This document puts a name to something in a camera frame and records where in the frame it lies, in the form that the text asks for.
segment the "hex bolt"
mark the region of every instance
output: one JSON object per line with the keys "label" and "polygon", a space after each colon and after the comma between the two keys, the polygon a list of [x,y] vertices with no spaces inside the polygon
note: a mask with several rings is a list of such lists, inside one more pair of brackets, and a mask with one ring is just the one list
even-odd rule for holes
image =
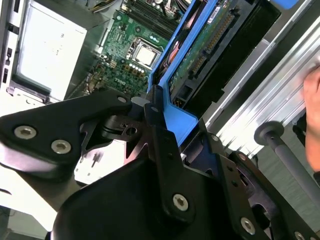
{"label": "hex bolt", "polygon": [[246,217],[242,217],[241,220],[241,225],[243,227],[243,229],[250,235],[255,235],[256,234],[256,229],[255,226],[252,224],[252,222],[246,218]]}
{"label": "hex bolt", "polygon": [[245,161],[247,159],[247,157],[243,153],[239,153],[238,156],[242,161]]}
{"label": "hex bolt", "polygon": [[14,135],[19,139],[29,140],[37,135],[37,131],[31,126],[18,126],[14,129]]}
{"label": "hex bolt", "polygon": [[218,138],[216,135],[211,135],[211,138],[212,138],[214,141],[216,141],[216,142],[219,141],[219,138]]}
{"label": "hex bolt", "polygon": [[127,100],[126,100],[124,97],[122,97],[122,96],[118,96],[118,100],[119,100],[120,102],[122,102],[122,103],[126,103],[126,102],[127,102]]}
{"label": "hex bolt", "polygon": [[174,206],[179,209],[182,212],[185,212],[188,210],[189,208],[189,203],[187,201],[187,199],[185,198],[185,196],[181,195],[181,194],[175,194],[173,196],[173,204]]}
{"label": "hex bolt", "polygon": [[294,235],[297,240],[305,240],[304,236],[302,236],[302,234],[298,231],[295,231]]}
{"label": "hex bolt", "polygon": [[153,111],[155,111],[156,113],[159,112],[159,110],[156,109],[154,106],[152,106],[151,109],[152,109]]}
{"label": "hex bolt", "polygon": [[71,144],[63,139],[58,139],[52,142],[52,150],[57,154],[67,154],[71,151]]}

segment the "green circuit board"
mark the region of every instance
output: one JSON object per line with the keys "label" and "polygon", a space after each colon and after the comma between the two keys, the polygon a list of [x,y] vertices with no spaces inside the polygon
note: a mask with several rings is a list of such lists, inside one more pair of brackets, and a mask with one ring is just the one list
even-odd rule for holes
{"label": "green circuit board", "polygon": [[154,51],[157,51],[157,57],[160,57],[168,44],[166,39],[138,24],[126,14],[117,11],[96,66],[98,74],[94,75],[91,86],[114,88],[129,97],[146,94],[151,69],[134,61],[132,57],[128,57],[130,48],[137,40],[144,46],[148,48],[151,46]]}
{"label": "green circuit board", "polygon": [[[225,0],[223,6],[218,5],[213,10],[208,22],[201,30],[201,33],[198,35],[175,74],[169,80],[168,84],[170,92],[172,92],[175,86],[179,84],[179,80],[182,79],[183,76],[188,74],[190,71],[197,72],[200,69],[202,63],[206,59],[205,57],[201,57],[202,51],[206,51],[209,54],[224,33],[225,29],[229,26],[233,19],[233,15],[230,14],[230,16],[225,16],[225,13],[229,10],[228,7],[230,3],[231,1]],[[209,39],[212,38],[211,33],[216,30],[222,19],[224,19],[224,23],[220,27],[221,29],[218,29],[215,37],[209,41]]]}

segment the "gray floor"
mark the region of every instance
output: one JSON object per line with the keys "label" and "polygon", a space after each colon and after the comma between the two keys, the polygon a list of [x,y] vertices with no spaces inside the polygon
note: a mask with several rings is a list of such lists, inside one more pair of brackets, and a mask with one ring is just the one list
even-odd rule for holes
{"label": "gray floor", "polygon": [[[282,139],[293,153],[298,157],[303,166],[312,175],[304,146],[292,132],[292,126],[285,128]],[[258,153],[259,168],[269,179],[275,188],[284,196],[289,204],[297,211],[304,221],[315,231],[320,230],[320,210],[313,204],[310,198],[291,176],[277,155],[269,147],[265,147]]]}
{"label": "gray floor", "polygon": [[[6,236],[7,226],[9,221],[9,213],[10,213],[10,209],[0,206],[0,240],[3,240],[4,236]],[[5,240],[39,240],[39,239],[11,232],[5,238]]]}

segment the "gray metal rod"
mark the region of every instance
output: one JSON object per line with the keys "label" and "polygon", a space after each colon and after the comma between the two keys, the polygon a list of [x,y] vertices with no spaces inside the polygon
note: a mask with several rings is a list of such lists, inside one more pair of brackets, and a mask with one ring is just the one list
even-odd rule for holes
{"label": "gray metal rod", "polygon": [[290,148],[274,131],[267,132],[264,139],[272,148],[275,154],[281,159],[283,164],[299,183],[301,188],[310,197],[314,204],[320,209],[320,187],[309,175],[305,167],[297,159]]}

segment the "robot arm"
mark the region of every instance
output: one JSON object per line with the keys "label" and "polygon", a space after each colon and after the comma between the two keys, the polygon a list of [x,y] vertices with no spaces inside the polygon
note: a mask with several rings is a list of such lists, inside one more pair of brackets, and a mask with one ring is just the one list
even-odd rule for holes
{"label": "robot arm", "polygon": [[52,239],[319,239],[247,156],[227,156],[201,121],[181,148],[184,164],[162,88],[147,99],[140,106],[107,90],[0,118],[1,165],[42,188],[71,181],[88,151],[126,141],[129,163],[70,194]]}

